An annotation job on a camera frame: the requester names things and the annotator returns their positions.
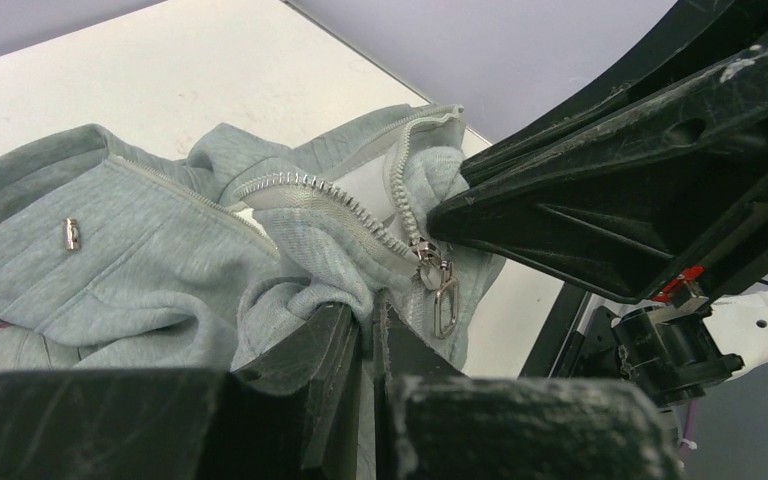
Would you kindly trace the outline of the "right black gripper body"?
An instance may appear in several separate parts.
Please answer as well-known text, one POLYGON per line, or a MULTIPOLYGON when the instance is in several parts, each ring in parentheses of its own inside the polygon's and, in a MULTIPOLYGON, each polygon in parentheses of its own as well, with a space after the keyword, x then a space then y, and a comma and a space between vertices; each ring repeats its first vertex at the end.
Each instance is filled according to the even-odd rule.
POLYGON ((621 379, 660 407, 768 364, 768 280, 759 290, 710 301, 692 266, 651 303, 618 314, 599 306, 576 335, 576 374, 621 379))

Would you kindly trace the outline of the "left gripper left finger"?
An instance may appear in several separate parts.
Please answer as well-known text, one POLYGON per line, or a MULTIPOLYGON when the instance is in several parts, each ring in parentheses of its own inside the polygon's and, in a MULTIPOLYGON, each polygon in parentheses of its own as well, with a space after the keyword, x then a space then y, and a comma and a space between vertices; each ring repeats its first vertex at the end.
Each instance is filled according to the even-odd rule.
POLYGON ((361 353, 326 304, 234 372, 0 373, 0 479, 351 479, 361 353))

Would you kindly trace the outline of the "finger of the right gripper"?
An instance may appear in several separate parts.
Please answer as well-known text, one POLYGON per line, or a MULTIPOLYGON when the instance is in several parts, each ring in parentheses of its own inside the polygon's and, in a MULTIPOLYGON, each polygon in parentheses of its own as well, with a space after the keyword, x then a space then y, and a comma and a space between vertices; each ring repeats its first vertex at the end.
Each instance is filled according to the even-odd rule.
POLYGON ((692 267, 710 298, 745 289, 768 273, 768 45, 522 157, 428 229, 620 303, 692 267))
POLYGON ((658 90, 731 56, 768 33, 768 0, 678 1, 626 54, 582 90, 515 134, 473 155, 475 186, 658 90))

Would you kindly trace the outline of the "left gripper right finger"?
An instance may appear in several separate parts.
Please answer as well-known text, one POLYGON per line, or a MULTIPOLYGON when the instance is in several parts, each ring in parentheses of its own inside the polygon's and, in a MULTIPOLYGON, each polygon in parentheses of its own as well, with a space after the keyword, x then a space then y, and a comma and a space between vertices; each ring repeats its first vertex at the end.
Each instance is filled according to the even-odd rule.
POLYGON ((471 378, 380 295, 372 325, 379 479, 675 479, 652 402, 615 380, 471 378))

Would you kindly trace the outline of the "silver zipper pull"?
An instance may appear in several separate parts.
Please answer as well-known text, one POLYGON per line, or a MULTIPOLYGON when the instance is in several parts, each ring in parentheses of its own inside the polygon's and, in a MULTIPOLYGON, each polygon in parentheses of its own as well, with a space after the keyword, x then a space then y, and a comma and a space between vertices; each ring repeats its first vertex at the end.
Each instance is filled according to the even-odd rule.
POLYGON ((457 326, 460 308, 459 282, 454 274, 454 263, 445 259, 437 246, 422 237, 413 245, 413 250, 419 260, 420 279, 434 293, 435 337, 447 339, 457 326))

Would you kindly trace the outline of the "grey zip-up jacket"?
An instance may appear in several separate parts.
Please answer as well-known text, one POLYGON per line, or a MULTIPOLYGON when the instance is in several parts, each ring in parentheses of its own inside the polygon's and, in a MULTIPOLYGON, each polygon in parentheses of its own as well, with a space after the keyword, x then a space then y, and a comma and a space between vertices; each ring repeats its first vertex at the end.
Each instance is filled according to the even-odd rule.
POLYGON ((461 114, 386 107, 297 147, 220 124, 178 160, 90 124, 1 156, 0 370, 234 370, 330 302, 369 336, 380 295, 462 367, 504 262, 427 227, 467 187, 461 114), (420 237, 459 282, 444 340, 420 237))

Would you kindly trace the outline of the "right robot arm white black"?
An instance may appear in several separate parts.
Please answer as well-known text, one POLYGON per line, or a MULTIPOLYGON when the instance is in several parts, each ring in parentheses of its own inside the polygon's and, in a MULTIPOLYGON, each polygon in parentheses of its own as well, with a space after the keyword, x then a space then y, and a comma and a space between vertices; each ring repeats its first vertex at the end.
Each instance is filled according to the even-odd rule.
POLYGON ((661 407, 768 363, 768 1, 679 1, 461 169, 438 240, 563 281, 523 374, 661 407))

